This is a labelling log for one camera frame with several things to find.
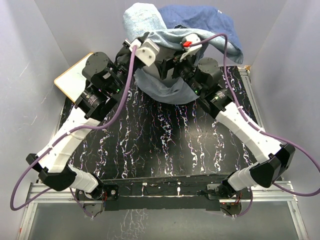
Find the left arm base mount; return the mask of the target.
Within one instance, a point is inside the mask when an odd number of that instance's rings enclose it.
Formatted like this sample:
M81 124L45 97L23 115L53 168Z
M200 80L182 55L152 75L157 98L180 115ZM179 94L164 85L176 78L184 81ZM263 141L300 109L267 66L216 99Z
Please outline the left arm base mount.
M119 186L113 183L98 185L91 193L87 193L84 190L79 189L75 192L70 189L70 192L75 202L83 210L84 214L92 220L105 210L107 201L117 201L119 199ZM89 207L91 204L85 204L85 201L101 202L100 210L97 213L88 211L86 207Z

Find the white pillow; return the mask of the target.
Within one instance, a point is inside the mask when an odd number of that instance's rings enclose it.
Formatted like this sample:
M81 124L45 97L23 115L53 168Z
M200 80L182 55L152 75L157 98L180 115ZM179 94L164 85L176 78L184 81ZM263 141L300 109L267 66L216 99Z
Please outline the white pillow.
M181 50L160 46L154 63L144 66L142 70L159 81L169 82L174 79L175 58L180 57L182 53Z

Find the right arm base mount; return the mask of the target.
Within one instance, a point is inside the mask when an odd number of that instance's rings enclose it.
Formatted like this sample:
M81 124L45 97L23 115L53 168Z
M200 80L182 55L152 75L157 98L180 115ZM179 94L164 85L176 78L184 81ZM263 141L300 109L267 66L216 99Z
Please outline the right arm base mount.
M231 213L227 208L220 207L223 212L224 217L231 217L233 220L245 215L252 207L253 204L253 192L249 187L246 189L249 193L249 204L244 211L239 213ZM235 197L235 201L231 204L232 206L237 206L240 204L244 190L234 190L227 180L223 180L217 186L209 188L206 186L205 190L200 190L197 192L198 196L205 196L208 200L220 200L220 199L232 199Z

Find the blue fish print pillowcase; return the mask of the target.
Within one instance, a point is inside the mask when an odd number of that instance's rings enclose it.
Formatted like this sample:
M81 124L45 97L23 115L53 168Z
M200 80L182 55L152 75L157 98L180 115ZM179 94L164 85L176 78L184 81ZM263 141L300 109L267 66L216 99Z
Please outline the blue fish print pillowcase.
M204 40L223 33L227 39L219 36L209 44L220 52L226 51L226 56L234 63L243 63L242 46L232 18L213 6L167 5L157 8L151 3L137 2L124 12L123 27L130 41L148 33L148 38L162 50L175 51L182 49L181 41L189 34L197 34ZM146 69L138 69L134 77L141 91L161 103L183 105L198 98L180 77L165 82Z

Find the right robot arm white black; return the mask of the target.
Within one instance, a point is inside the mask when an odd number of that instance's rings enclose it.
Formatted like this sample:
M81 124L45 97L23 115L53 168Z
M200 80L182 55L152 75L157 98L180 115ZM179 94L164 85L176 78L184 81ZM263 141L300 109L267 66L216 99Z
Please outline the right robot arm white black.
M215 59L204 57L196 62L195 56L184 57L182 51L177 51L156 66L161 79L170 70L172 77L181 77L198 96L201 108L235 134L256 159L253 165L231 173L208 194L233 199L244 188L269 188L289 168L295 147L264 135L249 117L242 117L230 91L220 84L223 73Z

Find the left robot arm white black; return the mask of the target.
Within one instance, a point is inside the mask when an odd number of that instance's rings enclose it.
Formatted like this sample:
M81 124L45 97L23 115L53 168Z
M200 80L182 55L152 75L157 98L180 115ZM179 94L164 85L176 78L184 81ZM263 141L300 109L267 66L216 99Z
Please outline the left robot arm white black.
M26 157L28 169L50 189L77 189L93 200L103 195L103 183L93 173L68 163L76 148L92 130L104 130L119 117L127 100L134 73L155 61L151 42L142 37L126 40L112 62L103 52L89 55L82 70L84 88L76 97L69 117L50 142Z

